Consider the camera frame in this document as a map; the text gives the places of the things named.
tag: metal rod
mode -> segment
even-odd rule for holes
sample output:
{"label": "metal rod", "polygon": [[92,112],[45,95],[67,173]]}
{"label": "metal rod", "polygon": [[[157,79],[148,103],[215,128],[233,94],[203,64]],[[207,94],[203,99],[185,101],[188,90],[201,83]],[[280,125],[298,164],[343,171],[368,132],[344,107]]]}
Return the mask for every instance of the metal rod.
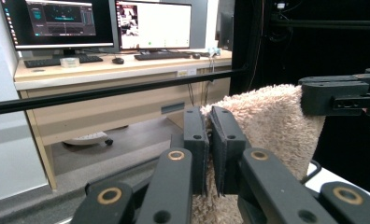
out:
{"label": "metal rod", "polygon": [[285,21],[273,19],[270,24],[272,26],[300,28],[370,30],[370,21]]}
{"label": "metal rod", "polygon": [[241,76],[246,75],[247,73],[248,73],[247,69],[228,70],[194,77],[168,78],[164,80],[142,82],[136,84],[122,85],[118,87],[102,88],[97,90],[76,91],[63,94],[55,94],[50,96],[3,101],[0,102],[0,114],[18,112],[28,109],[37,109],[52,105],[70,104],[80,101],[93,100],[108,96],[122,95],[139,91],[150,91],[160,88],[189,84],[193,82]]}

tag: white fabric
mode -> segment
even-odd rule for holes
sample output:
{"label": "white fabric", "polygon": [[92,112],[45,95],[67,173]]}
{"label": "white fabric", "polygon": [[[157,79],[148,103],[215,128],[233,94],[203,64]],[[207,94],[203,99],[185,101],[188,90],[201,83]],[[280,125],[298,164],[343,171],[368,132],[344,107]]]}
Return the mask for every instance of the white fabric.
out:
{"label": "white fabric", "polygon": [[[213,105],[231,111],[253,147],[271,150],[297,179],[306,175],[325,117],[304,116],[301,86],[265,87]],[[207,114],[213,105],[201,108]],[[211,161],[207,171],[208,197],[193,196],[192,223],[242,223],[237,196],[218,197]]]}

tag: floor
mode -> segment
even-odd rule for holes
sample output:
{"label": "floor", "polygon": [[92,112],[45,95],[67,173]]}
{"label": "floor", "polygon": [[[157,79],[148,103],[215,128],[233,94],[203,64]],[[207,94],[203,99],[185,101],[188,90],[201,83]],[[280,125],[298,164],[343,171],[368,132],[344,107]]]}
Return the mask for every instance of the floor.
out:
{"label": "floor", "polygon": [[0,201],[0,223],[62,223],[84,200],[88,182],[119,174],[132,186],[151,176],[156,159],[169,149],[171,134],[182,129],[162,117],[105,133],[114,141],[112,146],[54,144],[57,190],[46,186]]}

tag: monitor screen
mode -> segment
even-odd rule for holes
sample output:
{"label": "monitor screen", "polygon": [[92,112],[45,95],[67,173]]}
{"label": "monitor screen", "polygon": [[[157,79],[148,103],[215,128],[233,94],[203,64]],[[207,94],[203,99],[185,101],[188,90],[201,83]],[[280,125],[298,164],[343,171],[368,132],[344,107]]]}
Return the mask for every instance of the monitor screen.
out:
{"label": "monitor screen", "polygon": [[115,1],[120,49],[188,49],[188,4]]}
{"label": "monitor screen", "polygon": [[113,48],[104,0],[0,0],[15,50]]}

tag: desk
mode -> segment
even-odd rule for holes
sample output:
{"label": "desk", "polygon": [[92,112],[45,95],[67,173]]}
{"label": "desk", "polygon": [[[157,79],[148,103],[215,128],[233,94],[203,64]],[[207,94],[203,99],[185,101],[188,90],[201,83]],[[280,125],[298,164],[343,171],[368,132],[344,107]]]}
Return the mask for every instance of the desk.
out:
{"label": "desk", "polygon": [[[173,78],[179,70],[197,69],[197,75],[209,72],[210,60],[169,59],[137,61],[133,55],[121,55],[124,64],[114,64],[114,56],[101,56],[100,63],[83,63],[77,68],[61,66],[25,68],[22,61],[14,84],[21,98],[86,91],[153,80]],[[215,71],[231,68],[232,53],[223,50],[214,62]],[[208,87],[208,103],[221,100],[229,93],[230,78],[215,80]],[[194,105],[205,99],[206,82],[193,83]],[[170,105],[176,111],[165,113]],[[37,149],[53,189],[57,188],[51,144],[82,135],[119,128],[147,119],[167,116],[181,126],[183,108],[192,106],[188,86],[142,91],[78,103],[27,110]]]}

